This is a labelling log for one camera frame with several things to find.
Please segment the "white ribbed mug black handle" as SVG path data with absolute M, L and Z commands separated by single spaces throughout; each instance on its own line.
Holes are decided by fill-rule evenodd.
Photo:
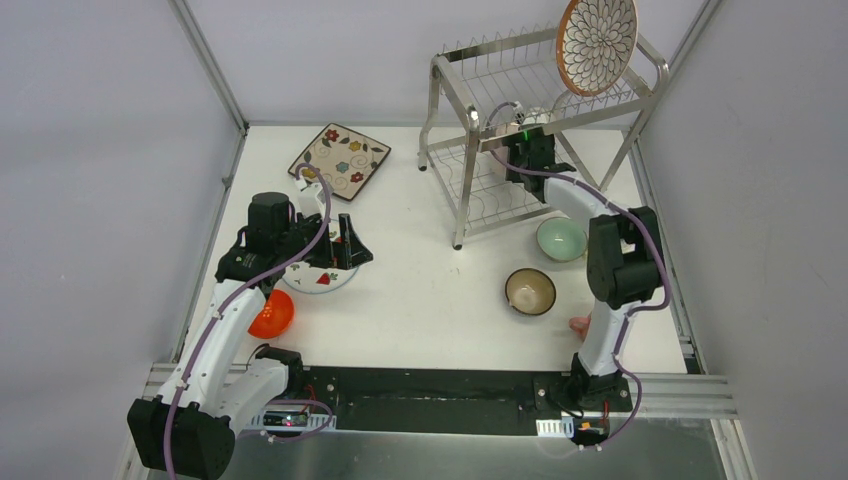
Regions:
M 520 126 L 521 130 L 537 128 L 556 119 L 556 117 L 548 109 L 543 107 L 528 108 L 525 110 L 525 115 L 526 118 L 524 124 Z

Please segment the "brown rim petal pattern plate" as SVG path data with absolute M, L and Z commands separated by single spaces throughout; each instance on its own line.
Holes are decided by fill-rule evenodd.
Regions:
M 609 90 L 629 67 L 638 37 L 633 0 L 573 0 L 559 23 L 556 63 L 569 91 L 594 97 Z

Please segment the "pink cup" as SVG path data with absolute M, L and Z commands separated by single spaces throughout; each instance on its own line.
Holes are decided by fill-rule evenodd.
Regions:
M 568 326 L 572 332 L 581 340 L 585 341 L 588 335 L 589 327 L 591 324 L 591 317 L 572 317 Z

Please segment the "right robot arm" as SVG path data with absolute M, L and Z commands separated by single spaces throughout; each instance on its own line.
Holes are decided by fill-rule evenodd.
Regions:
M 534 128 L 508 137 L 502 163 L 508 181 L 577 222 L 587 239 L 586 274 L 595 298 L 583 345 L 564 381 L 547 390 L 547 401 L 563 411 L 590 410 L 618 395 L 620 364 L 629 322 L 654 310 L 651 299 L 668 275 L 658 217 L 649 207 L 625 209 L 559 163 L 556 141 Z

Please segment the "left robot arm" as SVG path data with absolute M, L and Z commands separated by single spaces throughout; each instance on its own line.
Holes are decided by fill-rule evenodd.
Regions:
M 252 197 L 248 220 L 220 258 L 201 325 L 169 378 L 137 399 L 127 423 L 143 466 L 195 479 L 218 479 L 237 437 L 272 400 L 297 402 L 305 390 L 299 353 L 261 348 L 234 382 L 226 377 L 250 325 L 285 270 L 298 262 L 351 270 L 372 261 L 347 214 L 332 215 L 331 196 L 310 185 L 293 204 L 283 193 Z

